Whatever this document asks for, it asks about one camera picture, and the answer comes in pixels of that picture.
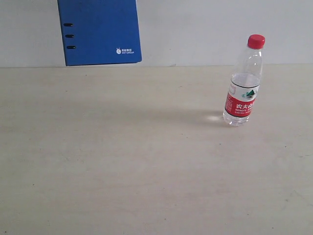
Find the blue ring binder notebook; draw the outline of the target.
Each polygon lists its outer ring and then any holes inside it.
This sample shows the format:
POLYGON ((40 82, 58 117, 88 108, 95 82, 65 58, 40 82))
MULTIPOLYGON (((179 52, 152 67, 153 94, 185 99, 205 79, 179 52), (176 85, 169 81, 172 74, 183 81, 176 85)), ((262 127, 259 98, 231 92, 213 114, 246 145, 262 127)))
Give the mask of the blue ring binder notebook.
POLYGON ((136 0, 58 0, 66 66, 141 62, 136 0))

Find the clear water bottle red label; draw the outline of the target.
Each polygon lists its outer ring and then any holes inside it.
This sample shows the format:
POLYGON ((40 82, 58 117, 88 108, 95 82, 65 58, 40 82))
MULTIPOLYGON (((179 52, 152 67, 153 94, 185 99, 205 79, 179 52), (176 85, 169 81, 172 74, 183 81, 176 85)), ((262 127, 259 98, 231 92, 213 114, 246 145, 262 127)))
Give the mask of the clear water bottle red label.
POLYGON ((261 83, 265 41, 263 35, 250 35, 235 65, 223 112, 225 122, 231 126, 239 126, 249 120, 261 83))

